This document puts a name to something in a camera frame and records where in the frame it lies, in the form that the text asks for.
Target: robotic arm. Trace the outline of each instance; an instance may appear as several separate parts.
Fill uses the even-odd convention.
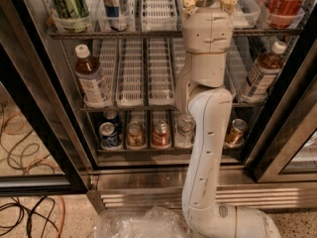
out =
[[[220,7],[210,7],[220,1]],[[223,86],[226,50],[233,34],[228,12],[237,0],[183,0],[185,66],[176,83],[176,106],[196,121],[196,137],[182,192],[188,225],[202,237],[278,238],[263,212],[216,203],[226,129],[232,108]]]

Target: beverage cooler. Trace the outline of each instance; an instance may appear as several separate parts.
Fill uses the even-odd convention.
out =
[[[0,193],[86,193],[99,213],[181,209],[194,137],[194,131],[179,134],[181,119],[188,125],[190,117],[174,105],[185,58],[182,1],[129,0],[128,16],[116,20],[107,17],[103,0],[85,2],[84,15],[65,19],[53,0],[0,0],[0,81],[62,170],[3,175]],[[233,101],[227,134],[234,122],[244,127],[224,145],[217,202],[316,206],[315,4],[304,0],[287,26],[275,28],[265,2],[238,0],[225,70]],[[282,71],[262,97],[246,98],[248,72],[277,40],[287,43]],[[100,60],[107,86],[101,104],[89,103],[79,82],[78,45]],[[106,123],[116,123],[113,145]],[[136,128],[139,136],[132,135]]]

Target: bottle label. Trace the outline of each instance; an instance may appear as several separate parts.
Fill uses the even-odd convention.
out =
[[[77,73],[77,75],[88,102],[105,102],[110,98],[103,69],[99,69],[95,73],[89,75],[80,73]]]
[[[242,94],[248,97],[254,95],[263,96],[271,83],[275,80],[278,71],[279,70],[275,69],[274,72],[272,72],[262,67],[256,60],[253,68],[248,73],[247,80],[242,85]]]

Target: refrigerator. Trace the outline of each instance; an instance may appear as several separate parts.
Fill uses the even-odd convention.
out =
[[[182,6],[181,0],[166,0],[172,11],[163,22],[144,11],[147,1],[130,0],[135,7],[129,30],[116,32],[105,20],[102,0],[87,0],[88,27],[73,33],[65,30],[53,0],[0,0],[0,81],[61,169],[53,175],[1,176],[1,195],[86,193],[98,213],[153,205],[181,209],[191,154],[190,147],[177,147],[175,137],[174,88],[184,61]],[[243,119],[248,130],[239,147],[223,149],[216,200],[259,209],[315,207],[316,0],[305,0],[300,21],[287,29],[261,23],[264,8],[256,0],[238,4],[244,20],[237,10],[225,87],[233,97],[231,121]],[[282,72],[264,99],[241,100],[247,62],[274,40],[287,42]],[[85,103],[74,72],[79,44],[105,67],[110,93],[104,108]],[[122,71],[128,53],[138,80],[127,89]],[[156,55],[164,79],[156,79],[152,70]],[[104,148],[99,135],[109,110],[118,111],[122,123],[117,149]],[[136,117],[146,135],[137,149],[129,147],[127,137],[127,125]],[[153,145],[156,119],[169,125],[167,147]]]

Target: speckled floor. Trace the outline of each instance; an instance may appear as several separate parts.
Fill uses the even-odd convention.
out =
[[[58,226],[60,222],[60,201],[53,196],[56,207],[50,219]],[[98,222],[99,216],[93,209],[85,195],[66,195],[63,197],[66,207],[66,215],[62,228],[61,238],[93,238],[93,227]],[[23,197],[21,203],[32,207],[38,201],[35,197]],[[0,198],[1,205],[12,202],[11,198]],[[37,211],[48,215],[51,203],[47,202],[37,208]],[[0,211],[0,225],[11,225],[18,218],[19,210],[16,208]],[[317,208],[315,209],[284,209],[280,212],[269,212],[280,231],[282,238],[315,238],[317,237]],[[26,221],[24,220],[10,233],[3,237],[27,237]],[[45,222],[38,216],[34,217],[32,237],[40,238]],[[55,237],[56,231],[48,224],[43,237]]]

